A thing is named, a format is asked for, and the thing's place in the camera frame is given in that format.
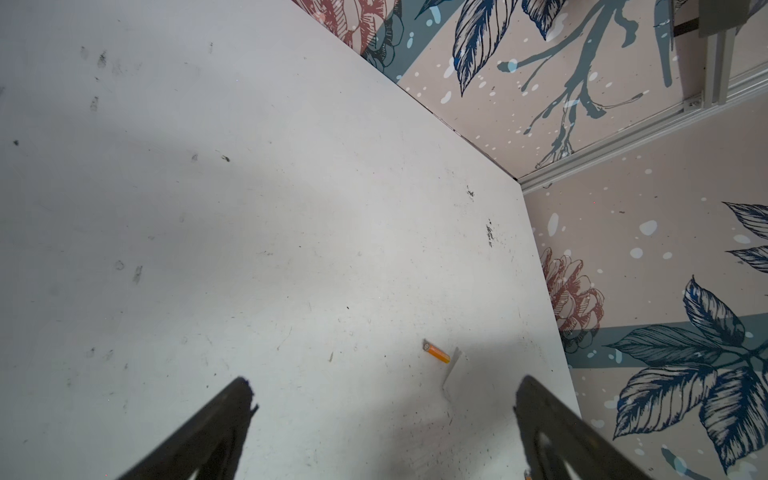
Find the white battery cover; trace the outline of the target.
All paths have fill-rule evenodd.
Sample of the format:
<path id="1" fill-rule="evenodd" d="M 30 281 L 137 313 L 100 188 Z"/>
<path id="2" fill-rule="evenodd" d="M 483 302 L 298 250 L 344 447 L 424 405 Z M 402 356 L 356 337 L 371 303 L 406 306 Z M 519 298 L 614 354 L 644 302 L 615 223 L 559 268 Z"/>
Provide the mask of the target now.
<path id="1" fill-rule="evenodd" d="M 441 385 L 443 390 L 446 390 L 446 388 L 447 388 L 447 386 L 449 384 L 449 380 L 450 380 L 450 378 L 452 376 L 452 373 L 455 370 L 456 366 L 461 362 L 462 358 L 463 358 L 463 351 L 460 348 L 456 347 L 454 352 L 453 352 L 453 355 L 450 358 L 450 362 L 448 364 L 448 368 L 447 368 L 447 371 L 446 371 L 446 374 L 445 374 L 445 378 L 444 378 L 443 383 Z"/>

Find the orange battery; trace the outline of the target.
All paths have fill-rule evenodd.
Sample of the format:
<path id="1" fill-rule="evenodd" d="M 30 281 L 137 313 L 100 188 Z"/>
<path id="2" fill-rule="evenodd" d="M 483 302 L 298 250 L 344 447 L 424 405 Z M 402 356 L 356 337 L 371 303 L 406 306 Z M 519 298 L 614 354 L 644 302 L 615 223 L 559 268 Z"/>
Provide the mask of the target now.
<path id="1" fill-rule="evenodd" d="M 451 357 L 445 351 L 443 351 L 439 347 L 435 346 L 431 342 L 429 342 L 427 340 L 424 340 L 422 342 L 422 348 L 423 348 L 423 350 L 426 353 L 428 353 L 432 357 L 438 359 L 439 361 L 441 361 L 441 362 L 443 362 L 445 364 L 450 364 L 451 363 Z"/>

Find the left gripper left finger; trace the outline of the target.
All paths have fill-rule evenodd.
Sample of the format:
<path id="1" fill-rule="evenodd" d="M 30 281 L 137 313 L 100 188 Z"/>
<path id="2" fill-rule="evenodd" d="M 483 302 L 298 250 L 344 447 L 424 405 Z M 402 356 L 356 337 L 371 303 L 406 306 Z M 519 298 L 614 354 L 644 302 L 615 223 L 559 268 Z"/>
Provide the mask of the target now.
<path id="1" fill-rule="evenodd" d="M 252 400 L 249 382 L 234 379 L 121 477 L 234 479 L 251 420 L 259 409 Z"/>

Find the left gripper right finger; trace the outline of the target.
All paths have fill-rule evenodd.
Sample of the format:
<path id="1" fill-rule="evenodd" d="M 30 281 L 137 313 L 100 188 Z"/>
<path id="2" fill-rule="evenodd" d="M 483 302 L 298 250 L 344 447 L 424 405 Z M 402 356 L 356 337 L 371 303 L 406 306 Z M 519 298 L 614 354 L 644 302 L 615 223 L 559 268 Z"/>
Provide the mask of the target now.
<path id="1" fill-rule="evenodd" d="M 532 479 L 645 479 L 534 377 L 523 378 L 514 407 Z"/>

